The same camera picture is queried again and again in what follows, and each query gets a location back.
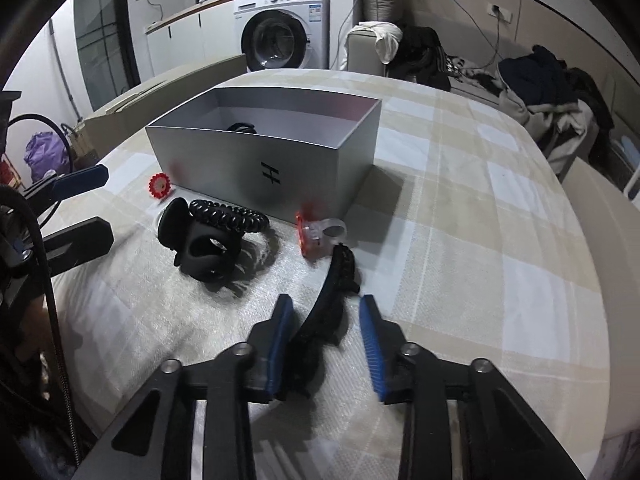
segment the red gear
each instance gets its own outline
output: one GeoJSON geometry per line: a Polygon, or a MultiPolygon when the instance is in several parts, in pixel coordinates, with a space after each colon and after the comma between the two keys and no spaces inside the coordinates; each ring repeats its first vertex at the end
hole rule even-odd
{"type": "Polygon", "coordinates": [[[171,181],[165,173],[156,173],[149,181],[149,193],[151,196],[161,199],[171,191],[171,181]]]}

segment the cabinet door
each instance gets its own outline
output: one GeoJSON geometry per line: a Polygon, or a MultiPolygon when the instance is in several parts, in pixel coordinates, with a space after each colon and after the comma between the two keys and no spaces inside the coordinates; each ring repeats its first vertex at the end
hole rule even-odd
{"type": "Polygon", "coordinates": [[[197,14],[185,16],[169,27],[171,27],[171,58],[174,66],[204,60],[202,28],[197,14]]]}
{"type": "Polygon", "coordinates": [[[224,59],[242,54],[234,24],[233,1],[200,12],[206,59],[224,59]]]}
{"type": "Polygon", "coordinates": [[[146,36],[149,44],[149,54],[151,55],[151,66],[154,75],[174,67],[171,53],[171,38],[169,37],[169,27],[159,28],[146,36]]]}

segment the bolt head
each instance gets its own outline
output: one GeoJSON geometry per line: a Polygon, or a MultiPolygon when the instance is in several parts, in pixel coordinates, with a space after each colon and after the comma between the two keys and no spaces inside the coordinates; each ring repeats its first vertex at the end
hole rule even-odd
{"type": "Polygon", "coordinates": [[[416,343],[406,343],[402,345],[400,351],[402,352],[402,355],[411,357],[416,355],[420,351],[420,347],[416,343]]]}
{"type": "Polygon", "coordinates": [[[488,359],[476,359],[474,361],[474,368],[476,372],[486,374],[494,369],[494,365],[488,359]]]}
{"type": "Polygon", "coordinates": [[[254,348],[249,343],[238,343],[234,346],[234,354],[242,356],[251,353],[254,348]]]}
{"type": "Polygon", "coordinates": [[[167,359],[164,363],[160,365],[160,369],[165,374],[172,374],[180,369],[182,365],[178,359],[167,359]]]}

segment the electrical outlet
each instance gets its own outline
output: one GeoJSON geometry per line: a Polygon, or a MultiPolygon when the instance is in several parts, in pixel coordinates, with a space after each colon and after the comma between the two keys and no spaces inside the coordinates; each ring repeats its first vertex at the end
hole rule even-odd
{"type": "Polygon", "coordinates": [[[486,13],[490,16],[500,18],[501,21],[507,23],[511,23],[511,20],[513,19],[513,13],[510,10],[507,10],[504,7],[497,6],[495,4],[486,4],[486,13]],[[498,7],[498,14],[494,12],[494,6],[498,7]]]}

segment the gray box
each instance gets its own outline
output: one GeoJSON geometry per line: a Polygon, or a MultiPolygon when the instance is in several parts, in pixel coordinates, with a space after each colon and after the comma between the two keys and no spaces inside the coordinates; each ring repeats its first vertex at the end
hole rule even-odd
{"type": "Polygon", "coordinates": [[[146,127],[178,186],[295,222],[341,218],[373,164],[382,102],[300,88],[212,88],[146,127]],[[230,132],[235,123],[256,134],[230,132]]]}

